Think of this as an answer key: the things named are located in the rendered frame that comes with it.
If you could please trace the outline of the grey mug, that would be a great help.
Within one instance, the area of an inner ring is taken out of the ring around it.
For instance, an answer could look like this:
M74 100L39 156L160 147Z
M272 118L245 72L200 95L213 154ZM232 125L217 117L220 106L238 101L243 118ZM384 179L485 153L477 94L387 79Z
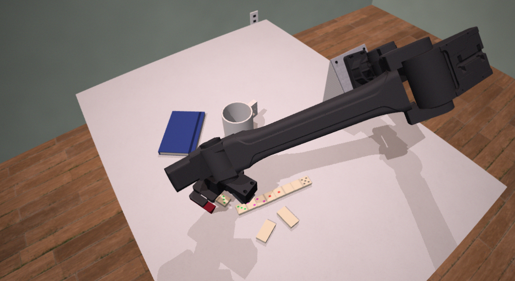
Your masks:
M221 113L225 137L243 130L254 129L253 118L257 116L257 109L256 100L248 104L240 101L227 104Z

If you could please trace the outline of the blue notebook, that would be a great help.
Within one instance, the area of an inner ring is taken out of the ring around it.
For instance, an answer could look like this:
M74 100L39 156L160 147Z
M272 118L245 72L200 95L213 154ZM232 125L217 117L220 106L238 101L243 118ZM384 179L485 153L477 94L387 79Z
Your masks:
M205 112L172 111L158 153L188 156L198 148Z

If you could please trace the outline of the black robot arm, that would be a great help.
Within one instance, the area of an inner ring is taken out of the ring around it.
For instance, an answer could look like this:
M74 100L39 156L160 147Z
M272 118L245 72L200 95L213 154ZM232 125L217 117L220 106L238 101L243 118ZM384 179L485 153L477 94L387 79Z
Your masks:
M453 110L454 98L493 74L483 48L475 26L434 45L425 37L349 54L343 60L353 90L269 125L215 137L164 171L177 192L205 179L216 195L227 189L250 203L257 181L241 171L272 154L385 114L404 112L414 125ZM404 89L407 80L416 103Z

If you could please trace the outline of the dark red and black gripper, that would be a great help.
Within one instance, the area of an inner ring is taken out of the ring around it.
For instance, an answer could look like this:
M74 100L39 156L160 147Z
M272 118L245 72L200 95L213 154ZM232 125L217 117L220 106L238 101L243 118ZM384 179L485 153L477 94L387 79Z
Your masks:
M212 214L216 207L212 203L215 203L215 200L218 197L218 195L216 195L208 189L205 179L203 181L198 180L192 187L193 191L189 195L190 200L192 200L194 203L201 206L203 209ZM204 197L201 195L203 195Z

